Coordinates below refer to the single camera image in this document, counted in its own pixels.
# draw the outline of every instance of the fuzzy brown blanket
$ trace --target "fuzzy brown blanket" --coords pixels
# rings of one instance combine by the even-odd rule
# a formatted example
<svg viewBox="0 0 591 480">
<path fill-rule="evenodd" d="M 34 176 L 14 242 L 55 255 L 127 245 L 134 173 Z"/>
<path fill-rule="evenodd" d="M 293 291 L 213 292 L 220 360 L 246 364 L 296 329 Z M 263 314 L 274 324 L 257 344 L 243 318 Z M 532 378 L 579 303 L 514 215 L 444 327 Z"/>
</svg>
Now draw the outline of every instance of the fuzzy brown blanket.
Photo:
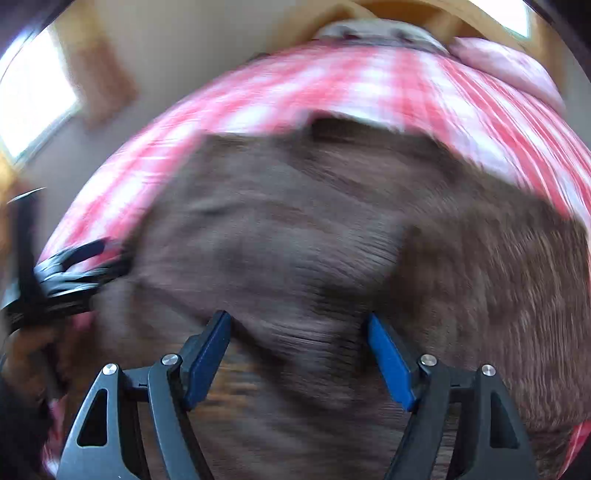
<svg viewBox="0 0 591 480">
<path fill-rule="evenodd" d="M 101 365 L 148 365 L 225 309 L 233 340 L 193 413 L 218 479 L 383 477 L 407 417 L 368 353 L 371 311 L 450 365 L 494 364 L 543 478 L 591 412 L 584 228 L 423 135 L 329 118 L 209 137 L 129 244 L 73 411 Z M 452 445 L 451 424 L 434 478 Z"/>
</svg>

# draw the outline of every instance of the bedsheet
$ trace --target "bedsheet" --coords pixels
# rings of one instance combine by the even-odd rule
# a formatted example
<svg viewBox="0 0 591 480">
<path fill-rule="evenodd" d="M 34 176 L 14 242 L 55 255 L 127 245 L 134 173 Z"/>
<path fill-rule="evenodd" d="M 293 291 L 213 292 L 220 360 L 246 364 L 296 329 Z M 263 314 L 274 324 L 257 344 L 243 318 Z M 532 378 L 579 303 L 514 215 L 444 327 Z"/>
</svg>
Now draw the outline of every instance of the bedsheet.
<svg viewBox="0 0 591 480">
<path fill-rule="evenodd" d="M 205 132 L 277 131 L 314 111 L 426 132 L 591 228 L 591 153 L 541 101 L 435 54 L 311 44 L 227 73 L 154 120 L 86 183 L 42 259 L 104 236 L 124 238 Z M 55 413 L 59 419 L 59 406 Z M 590 430 L 591 422 L 575 429 L 565 467 Z M 61 441 L 56 429 L 44 451 L 46 465 L 55 466 Z"/>
</svg>

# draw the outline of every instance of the blue gripper pad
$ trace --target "blue gripper pad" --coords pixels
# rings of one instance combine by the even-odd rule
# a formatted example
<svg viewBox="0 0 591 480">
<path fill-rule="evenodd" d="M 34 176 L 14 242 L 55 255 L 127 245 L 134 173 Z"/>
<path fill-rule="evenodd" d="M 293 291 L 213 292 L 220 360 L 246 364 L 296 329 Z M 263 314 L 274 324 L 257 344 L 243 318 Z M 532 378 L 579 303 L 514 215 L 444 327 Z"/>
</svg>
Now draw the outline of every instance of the blue gripper pad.
<svg viewBox="0 0 591 480">
<path fill-rule="evenodd" d="M 232 316 L 224 311 L 216 312 L 205 330 L 189 337 L 180 351 L 181 381 L 185 388 L 183 406 L 192 410 L 205 400 L 217 369 L 222 361 L 232 327 Z"/>
<path fill-rule="evenodd" d="M 368 323 L 368 343 L 378 361 L 378 366 L 395 402 L 406 411 L 412 411 L 417 402 L 412 389 L 409 367 L 379 319 L 371 314 Z"/>
</svg>

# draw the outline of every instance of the pillow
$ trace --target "pillow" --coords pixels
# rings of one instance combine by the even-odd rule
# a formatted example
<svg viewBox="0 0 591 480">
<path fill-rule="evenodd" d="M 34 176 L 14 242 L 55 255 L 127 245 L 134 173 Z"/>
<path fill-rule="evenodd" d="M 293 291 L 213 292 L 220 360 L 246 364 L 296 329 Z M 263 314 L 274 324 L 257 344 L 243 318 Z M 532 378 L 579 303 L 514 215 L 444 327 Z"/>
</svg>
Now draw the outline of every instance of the pillow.
<svg viewBox="0 0 591 480">
<path fill-rule="evenodd" d="M 457 37 L 449 50 L 463 64 L 533 95 L 562 117 L 566 113 L 564 101 L 548 72 L 525 53 L 482 38 Z"/>
<path fill-rule="evenodd" d="M 331 23 L 316 33 L 314 39 L 384 39 L 397 40 L 409 47 L 430 47 L 448 56 L 449 52 L 427 30 L 416 25 L 381 18 L 364 18 Z"/>
</svg>

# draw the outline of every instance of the wooden headboard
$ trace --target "wooden headboard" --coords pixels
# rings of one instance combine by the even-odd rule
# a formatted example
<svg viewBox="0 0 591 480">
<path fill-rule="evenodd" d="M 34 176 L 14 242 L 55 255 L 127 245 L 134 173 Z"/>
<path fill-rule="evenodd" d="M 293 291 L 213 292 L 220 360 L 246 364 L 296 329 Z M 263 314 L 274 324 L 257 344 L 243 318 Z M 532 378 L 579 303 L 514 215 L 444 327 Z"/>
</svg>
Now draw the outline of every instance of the wooden headboard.
<svg viewBox="0 0 591 480">
<path fill-rule="evenodd" d="M 323 26 L 351 18 L 387 18 L 423 27 L 444 45 L 453 37 L 479 37 L 522 51 L 538 60 L 558 88 L 562 84 L 558 34 L 533 10 L 530 36 L 507 30 L 469 0 L 304 0 L 284 17 L 269 51 L 294 47 L 312 39 Z"/>
</svg>

